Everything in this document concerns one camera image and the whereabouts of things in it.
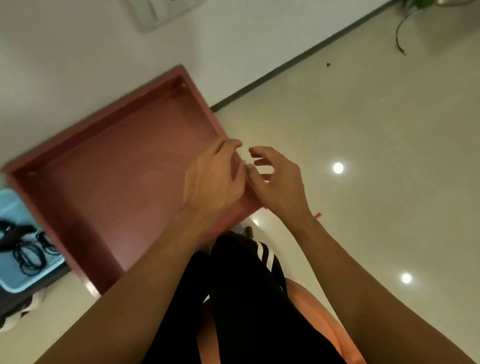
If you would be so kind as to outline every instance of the wall switch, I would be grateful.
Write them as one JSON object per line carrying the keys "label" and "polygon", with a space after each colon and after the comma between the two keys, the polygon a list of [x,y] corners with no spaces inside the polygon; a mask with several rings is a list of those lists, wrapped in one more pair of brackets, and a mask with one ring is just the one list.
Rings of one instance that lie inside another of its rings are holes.
{"label": "wall switch", "polygon": [[145,30],[156,27],[182,15],[191,8],[200,5],[204,0],[127,0]]}

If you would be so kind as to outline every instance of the red tray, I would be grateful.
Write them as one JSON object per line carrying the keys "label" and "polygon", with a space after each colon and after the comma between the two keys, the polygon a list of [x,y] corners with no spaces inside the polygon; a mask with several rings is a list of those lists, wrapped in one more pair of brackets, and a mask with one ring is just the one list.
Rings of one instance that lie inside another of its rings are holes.
{"label": "red tray", "polygon": [[[3,171],[68,264],[104,293],[181,207],[187,166],[218,135],[226,136],[178,66]],[[209,238],[260,207],[247,186]]]}

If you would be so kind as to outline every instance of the white wall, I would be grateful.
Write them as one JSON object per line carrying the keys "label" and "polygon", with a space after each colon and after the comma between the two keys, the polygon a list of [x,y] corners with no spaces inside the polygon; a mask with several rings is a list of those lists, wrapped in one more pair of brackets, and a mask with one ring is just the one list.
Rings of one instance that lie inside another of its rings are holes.
{"label": "white wall", "polygon": [[0,165],[178,63],[213,105],[385,2],[206,0],[143,34],[120,0],[2,0]]}

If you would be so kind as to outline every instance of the white floor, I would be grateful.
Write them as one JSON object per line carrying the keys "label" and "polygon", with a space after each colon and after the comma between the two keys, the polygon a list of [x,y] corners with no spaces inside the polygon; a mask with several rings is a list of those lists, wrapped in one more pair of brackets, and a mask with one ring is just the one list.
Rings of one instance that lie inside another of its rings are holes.
{"label": "white floor", "polygon": [[[406,57],[395,48],[400,17],[385,11],[217,115],[246,146],[297,162],[333,236],[480,361],[480,1],[413,16],[401,30]],[[266,210],[251,219],[286,275],[328,306],[280,221]],[[59,281],[0,335],[2,363],[33,363],[93,302],[73,274]]]}

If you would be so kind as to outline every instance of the black pants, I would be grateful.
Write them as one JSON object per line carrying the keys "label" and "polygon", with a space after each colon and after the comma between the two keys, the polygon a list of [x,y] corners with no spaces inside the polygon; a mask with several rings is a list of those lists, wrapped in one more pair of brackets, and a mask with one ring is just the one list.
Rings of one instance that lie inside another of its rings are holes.
{"label": "black pants", "polygon": [[280,263],[258,244],[229,233],[211,256],[193,255],[143,363],[200,364],[196,337],[210,295],[222,364],[345,364],[288,299]]}

